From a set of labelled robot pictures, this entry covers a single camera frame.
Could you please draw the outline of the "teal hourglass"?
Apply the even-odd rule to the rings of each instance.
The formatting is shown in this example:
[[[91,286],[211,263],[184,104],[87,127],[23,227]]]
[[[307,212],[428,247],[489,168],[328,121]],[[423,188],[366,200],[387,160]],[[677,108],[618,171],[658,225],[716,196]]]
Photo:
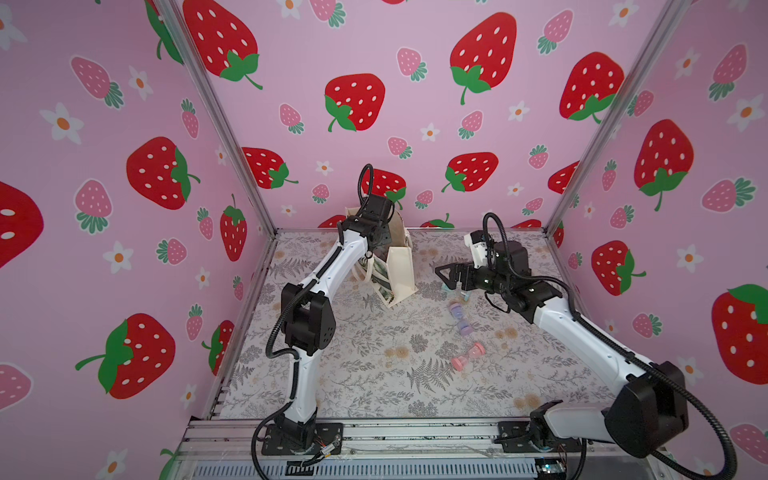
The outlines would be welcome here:
[[[454,289],[454,290],[452,290],[452,289],[448,288],[446,285],[442,286],[442,291],[446,293],[447,298],[451,302],[459,302],[459,303],[466,304],[466,303],[469,302],[469,300],[471,298],[471,293],[470,292],[463,291],[461,289]]]

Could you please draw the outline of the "purple hourglass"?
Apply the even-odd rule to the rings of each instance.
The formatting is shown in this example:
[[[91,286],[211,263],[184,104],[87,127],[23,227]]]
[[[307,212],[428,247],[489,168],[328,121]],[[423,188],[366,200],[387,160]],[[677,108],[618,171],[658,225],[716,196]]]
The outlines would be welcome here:
[[[452,302],[449,305],[449,312],[456,320],[456,328],[460,335],[468,336],[474,332],[474,327],[469,321],[467,314],[464,312],[464,307],[460,302]]]

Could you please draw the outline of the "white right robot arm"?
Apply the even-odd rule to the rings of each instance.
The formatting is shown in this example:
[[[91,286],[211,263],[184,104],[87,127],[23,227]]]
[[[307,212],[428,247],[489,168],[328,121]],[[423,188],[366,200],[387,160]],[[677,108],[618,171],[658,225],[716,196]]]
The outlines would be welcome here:
[[[634,457],[645,458],[688,428],[687,402],[678,391],[684,378],[677,367],[669,362],[655,364],[613,343],[570,305],[565,284],[532,274],[527,251],[519,242],[502,245],[479,232],[465,240],[473,259],[436,267],[444,285],[500,296],[505,303],[502,312],[515,312],[556,338],[614,396],[610,404],[557,400],[537,408],[524,436],[535,448],[544,451],[574,438],[613,443]]]

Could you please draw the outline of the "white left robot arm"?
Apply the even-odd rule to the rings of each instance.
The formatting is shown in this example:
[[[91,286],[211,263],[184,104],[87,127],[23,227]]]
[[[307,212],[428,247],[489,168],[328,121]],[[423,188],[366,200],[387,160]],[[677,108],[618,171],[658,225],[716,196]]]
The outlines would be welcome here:
[[[389,239],[393,214],[391,200],[364,197],[357,212],[339,224],[336,242],[315,269],[283,288],[279,331],[294,357],[287,421],[307,425],[315,418],[320,361],[336,329],[333,297],[353,267]]]

